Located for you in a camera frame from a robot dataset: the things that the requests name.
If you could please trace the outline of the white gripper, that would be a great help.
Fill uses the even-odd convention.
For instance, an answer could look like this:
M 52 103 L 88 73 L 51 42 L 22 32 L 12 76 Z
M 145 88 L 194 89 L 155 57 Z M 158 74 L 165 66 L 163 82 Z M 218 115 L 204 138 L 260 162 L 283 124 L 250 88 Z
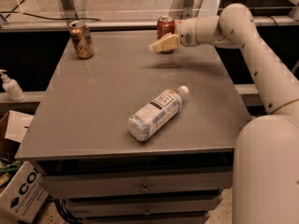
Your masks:
M 176 21 L 176 34 L 168 33 L 149 45 L 149 52 L 167 52 L 176 49 L 179 44 L 184 47 L 196 47 L 199 45 L 196 39 L 197 19 Z

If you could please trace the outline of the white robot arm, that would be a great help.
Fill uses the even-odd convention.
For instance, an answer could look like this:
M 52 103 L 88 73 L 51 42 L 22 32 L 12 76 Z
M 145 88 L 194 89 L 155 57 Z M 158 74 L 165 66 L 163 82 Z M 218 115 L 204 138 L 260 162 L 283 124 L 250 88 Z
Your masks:
M 299 224 L 298 79 L 263 41 L 242 4 L 231 4 L 219 16 L 177 21 L 176 32 L 149 50 L 202 44 L 240 50 L 266 112 L 236 140 L 233 224 Z

